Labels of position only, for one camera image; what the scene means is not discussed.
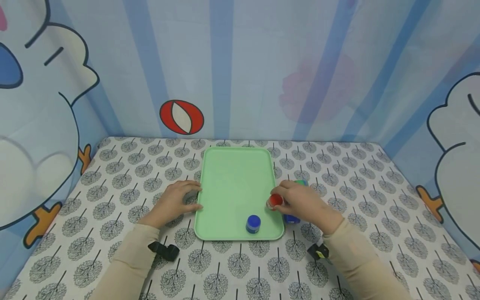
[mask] black object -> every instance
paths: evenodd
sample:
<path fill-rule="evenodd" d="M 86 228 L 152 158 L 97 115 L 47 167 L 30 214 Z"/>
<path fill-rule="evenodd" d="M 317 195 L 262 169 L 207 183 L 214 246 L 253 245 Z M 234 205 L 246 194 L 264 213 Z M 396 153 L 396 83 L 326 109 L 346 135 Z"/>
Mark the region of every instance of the black object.
<path fill-rule="evenodd" d="M 321 244 L 320 246 L 317 244 L 313 244 L 312 246 L 310 246 L 310 248 L 308 248 L 307 252 L 316 261 L 321 258 L 328 258 L 328 254 L 330 253 L 328 248 L 323 244 Z"/>
<path fill-rule="evenodd" d="M 159 241 L 154 241 L 148 245 L 148 249 L 152 252 L 157 253 L 166 261 L 173 262 L 180 253 L 180 249 L 175 245 L 169 245 L 165 247 Z"/>

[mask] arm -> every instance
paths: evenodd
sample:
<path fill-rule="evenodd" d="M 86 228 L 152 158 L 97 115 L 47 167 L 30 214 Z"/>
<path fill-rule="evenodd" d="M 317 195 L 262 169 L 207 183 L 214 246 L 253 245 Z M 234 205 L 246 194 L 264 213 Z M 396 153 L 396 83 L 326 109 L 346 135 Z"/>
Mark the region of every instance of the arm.
<path fill-rule="evenodd" d="M 152 211 L 125 236 L 90 300 L 138 299 L 155 259 L 148 245 L 158 240 L 159 229 L 179 215 L 202 208 L 199 204 L 183 204 L 183 197 L 190 191 L 201 191 L 200 184 L 185 180 L 167 187 Z"/>
<path fill-rule="evenodd" d="M 323 202 L 313 189 L 284 180 L 271 193 L 280 194 L 289 203 L 275 206 L 275 209 L 315 224 L 324 233 L 330 260 L 360 299 L 411 299 L 367 239 L 338 211 Z"/>

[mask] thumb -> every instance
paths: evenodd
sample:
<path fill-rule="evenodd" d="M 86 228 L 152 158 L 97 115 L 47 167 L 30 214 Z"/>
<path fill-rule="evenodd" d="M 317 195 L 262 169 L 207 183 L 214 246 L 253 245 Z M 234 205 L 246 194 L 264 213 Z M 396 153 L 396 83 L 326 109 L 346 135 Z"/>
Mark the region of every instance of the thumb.
<path fill-rule="evenodd" d="M 197 210 L 200 210 L 202 208 L 203 208 L 203 205 L 198 204 L 198 203 L 183 206 L 183 210 L 185 211 L 185 213 L 196 212 Z"/>

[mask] blue cap bottle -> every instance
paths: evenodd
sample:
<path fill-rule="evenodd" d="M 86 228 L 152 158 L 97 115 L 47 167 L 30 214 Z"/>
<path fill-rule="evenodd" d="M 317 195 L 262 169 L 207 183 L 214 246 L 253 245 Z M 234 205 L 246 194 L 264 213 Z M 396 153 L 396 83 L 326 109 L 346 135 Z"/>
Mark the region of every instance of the blue cap bottle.
<path fill-rule="evenodd" d="M 251 215 L 247 219 L 247 231 L 249 233 L 257 233 L 260 229 L 261 220 L 257 215 Z"/>

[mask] small bottle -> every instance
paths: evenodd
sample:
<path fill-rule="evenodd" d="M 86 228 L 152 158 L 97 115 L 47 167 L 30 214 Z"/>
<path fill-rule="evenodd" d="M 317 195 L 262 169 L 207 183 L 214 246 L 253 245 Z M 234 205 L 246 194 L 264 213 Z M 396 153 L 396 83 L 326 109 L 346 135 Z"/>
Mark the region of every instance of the small bottle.
<path fill-rule="evenodd" d="M 261 220 L 257 215 L 251 215 L 247 219 L 247 231 L 249 233 L 255 234 L 260 229 Z"/>
<path fill-rule="evenodd" d="M 275 210 L 276 205 L 282 205 L 283 204 L 283 198 L 279 194 L 273 194 L 268 198 L 267 200 L 267 208 L 270 210 Z"/>

